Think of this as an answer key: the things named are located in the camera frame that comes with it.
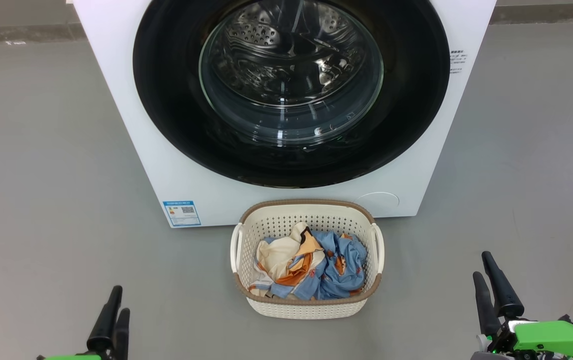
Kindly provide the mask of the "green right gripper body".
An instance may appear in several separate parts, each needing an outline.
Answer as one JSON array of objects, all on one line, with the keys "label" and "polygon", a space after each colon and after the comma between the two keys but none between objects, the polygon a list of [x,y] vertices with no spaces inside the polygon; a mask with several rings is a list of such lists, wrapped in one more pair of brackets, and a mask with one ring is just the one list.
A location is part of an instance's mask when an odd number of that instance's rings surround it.
[{"label": "green right gripper body", "polygon": [[506,319],[496,333],[477,336],[479,350],[472,360],[573,360],[573,321]]}]

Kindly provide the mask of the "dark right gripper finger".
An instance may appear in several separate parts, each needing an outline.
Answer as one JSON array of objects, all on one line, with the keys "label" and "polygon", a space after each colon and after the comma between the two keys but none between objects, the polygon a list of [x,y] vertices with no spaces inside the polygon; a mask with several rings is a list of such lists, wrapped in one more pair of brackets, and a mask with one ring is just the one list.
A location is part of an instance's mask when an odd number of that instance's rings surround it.
[{"label": "dark right gripper finger", "polygon": [[525,307],[506,277],[506,274],[497,265],[492,253],[490,253],[490,251],[483,251],[483,253],[481,253],[481,260],[493,291],[496,316],[509,319],[522,317]]},{"label": "dark right gripper finger", "polygon": [[501,322],[496,315],[492,303],[491,292],[487,286],[485,277],[481,272],[474,271],[472,280],[475,289],[475,301],[480,325],[480,332],[486,337],[496,337],[501,329]]}]

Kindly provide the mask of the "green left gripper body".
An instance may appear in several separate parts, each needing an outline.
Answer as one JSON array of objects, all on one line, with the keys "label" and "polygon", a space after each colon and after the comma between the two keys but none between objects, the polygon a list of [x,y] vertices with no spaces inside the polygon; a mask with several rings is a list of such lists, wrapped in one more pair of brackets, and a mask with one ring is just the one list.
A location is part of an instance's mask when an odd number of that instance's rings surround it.
[{"label": "green left gripper body", "polygon": [[45,357],[38,355],[37,360],[112,360],[112,351],[86,351],[83,353],[69,354],[69,355],[53,355]]}]

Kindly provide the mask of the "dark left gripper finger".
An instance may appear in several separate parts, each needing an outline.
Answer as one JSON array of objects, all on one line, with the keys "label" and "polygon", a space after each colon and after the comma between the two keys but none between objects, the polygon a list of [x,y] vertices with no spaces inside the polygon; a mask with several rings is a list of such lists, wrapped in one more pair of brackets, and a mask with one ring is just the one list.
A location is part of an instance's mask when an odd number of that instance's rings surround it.
[{"label": "dark left gripper finger", "polygon": [[130,316],[129,308],[120,310],[113,329],[113,360],[128,360],[130,342]]},{"label": "dark left gripper finger", "polygon": [[86,341],[89,352],[108,352],[114,348],[114,332],[121,308],[123,287],[115,285],[97,317]]}]

